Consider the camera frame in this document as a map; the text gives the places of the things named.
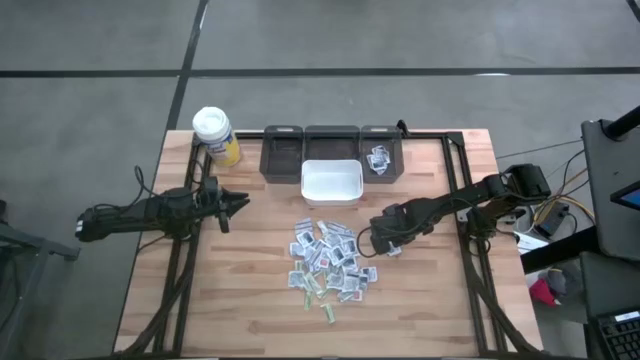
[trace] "gray floor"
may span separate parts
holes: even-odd
[[[0,70],[178,69],[197,0],[0,0]],[[194,68],[639,66],[623,0],[212,0]],[[77,215],[125,203],[157,165],[176,79],[0,79],[0,198],[17,228],[81,246],[53,259],[23,337],[29,356],[109,353],[135,234],[80,244]],[[192,79],[178,128],[202,106],[236,128],[392,124],[489,128],[497,156],[578,139],[585,120],[638,105],[640,75]],[[507,157],[550,174],[580,144]],[[569,175],[584,167],[578,159]],[[562,171],[549,178],[556,188]],[[576,197],[590,206],[588,187]],[[580,227],[588,225],[579,216]],[[581,328],[537,309],[545,348],[583,355]]]

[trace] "disinfecting wipes container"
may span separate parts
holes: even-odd
[[[213,163],[233,166],[240,160],[240,145],[229,119],[217,107],[205,107],[193,117],[193,130],[207,147]]]

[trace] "wooden tabletop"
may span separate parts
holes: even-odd
[[[498,171],[487,130],[464,133],[473,181]],[[163,146],[155,190],[182,186],[191,131],[171,131]],[[261,141],[241,141],[243,158],[212,174],[232,191],[249,193],[251,203],[222,234],[217,221],[204,220],[200,236],[183,356],[362,357],[475,356],[477,348],[454,219],[445,217],[432,234],[418,236],[399,257],[359,258],[377,266],[379,280],[362,303],[338,303],[335,295],[314,299],[287,287],[294,260],[289,243],[294,223],[304,217],[333,220],[354,231],[392,204],[449,192],[438,140],[403,142],[405,173],[392,185],[365,184],[356,206],[310,208],[299,185],[266,184],[258,171]],[[462,186],[457,156],[458,183]],[[159,233],[143,235],[143,243]],[[538,348],[540,335],[513,238],[496,236],[489,254],[498,302],[520,332]],[[170,241],[138,256],[115,350],[127,347],[158,309]],[[372,251],[365,246],[363,251]],[[320,304],[333,304],[336,323],[327,323]],[[487,336],[490,321],[484,312]],[[172,338],[170,324],[167,339]]]

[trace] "black monitor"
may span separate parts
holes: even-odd
[[[640,210],[640,181],[611,194],[614,203]]]

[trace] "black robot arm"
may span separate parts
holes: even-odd
[[[550,194],[540,167],[515,165],[435,199],[417,198],[385,208],[382,216],[369,220],[371,244],[376,254],[385,254],[390,243],[395,247],[406,245],[418,234],[431,233],[443,216],[469,207],[472,209],[467,212],[467,233],[486,235],[487,230],[495,229],[498,218],[517,206],[538,204]],[[486,201],[490,201],[486,206],[476,206]]]
[[[228,219],[248,203],[248,194],[227,191],[218,186],[215,176],[207,177],[195,193],[180,187],[126,208],[88,208],[78,217],[76,237],[91,242],[115,233],[160,230],[167,236],[183,238],[195,222],[207,216],[218,218],[221,231],[226,233]]]

